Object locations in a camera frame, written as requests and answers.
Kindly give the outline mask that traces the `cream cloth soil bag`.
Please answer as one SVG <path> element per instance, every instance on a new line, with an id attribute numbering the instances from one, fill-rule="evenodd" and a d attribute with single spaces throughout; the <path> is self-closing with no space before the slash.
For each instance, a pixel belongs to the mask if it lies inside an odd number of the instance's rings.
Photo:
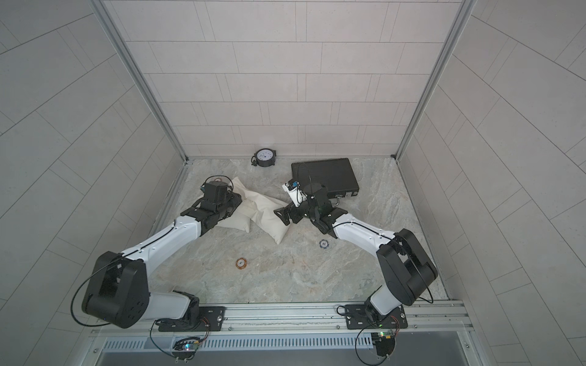
<path id="1" fill-rule="evenodd" d="M 277 217 L 275 210 L 284 208 L 286 203 L 247 189 L 243 190 L 242 197 L 242 213 L 280 244 L 288 227 Z"/>

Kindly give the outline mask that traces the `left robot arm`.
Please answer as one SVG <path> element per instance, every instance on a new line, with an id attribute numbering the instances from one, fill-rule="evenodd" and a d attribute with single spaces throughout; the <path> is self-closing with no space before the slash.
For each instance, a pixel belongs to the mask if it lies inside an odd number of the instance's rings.
<path id="1" fill-rule="evenodd" d="M 154 321 L 163 332 L 195 330 L 202 324 L 197 297 L 183 291 L 155 293 L 148 285 L 149 275 L 170 256 L 231 217 L 242 202 L 225 175 L 208 178 L 201 191 L 201 198 L 151 238 L 98 257 L 85 283 L 85 314 L 122 329 L 141 320 Z"/>

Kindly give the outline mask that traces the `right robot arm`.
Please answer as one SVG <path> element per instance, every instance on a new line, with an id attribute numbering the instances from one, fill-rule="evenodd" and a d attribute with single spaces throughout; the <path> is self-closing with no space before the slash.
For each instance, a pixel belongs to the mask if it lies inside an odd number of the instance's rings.
<path id="1" fill-rule="evenodd" d="M 286 207 L 274 210 L 283 224 L 308 218 L 321 233 L 351 242 L 378 259 L 384 284 L 365 302 L 371 322 L 383 320 L 400 306 L 412 305 L 437 279 L 436 266 L 410 230 L 392 232 L 358 220 L 334 207 L 327 188 L 319 183 L 303 188 L 291 180 L 282 188 L 291 198 Z"/>

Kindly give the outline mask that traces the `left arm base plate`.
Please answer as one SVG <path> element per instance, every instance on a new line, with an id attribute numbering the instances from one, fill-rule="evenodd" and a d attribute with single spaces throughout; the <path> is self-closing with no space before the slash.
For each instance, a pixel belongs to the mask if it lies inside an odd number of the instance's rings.
<path id="1" fill-rule="evenodd" d="M 226 307 L 194 305 L 182 318 L 161 319 L 155 322 L 159 332 L 219 332 L 224 322 Z"/>

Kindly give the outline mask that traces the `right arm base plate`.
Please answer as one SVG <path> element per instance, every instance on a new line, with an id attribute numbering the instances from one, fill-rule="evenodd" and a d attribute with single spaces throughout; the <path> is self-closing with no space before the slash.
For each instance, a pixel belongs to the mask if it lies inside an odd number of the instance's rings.
<path id="1" fill-rule="evenodd" d="M 407 317 L 403 306 L 395 308 L 387 315 L 379 315 L 375 310 L 367 309 L 363 304 L 340 305 L 337 313 L 344 317 L 346 328 L 360 330 L 365 327 L 372 329 L 407 329 Z"/>

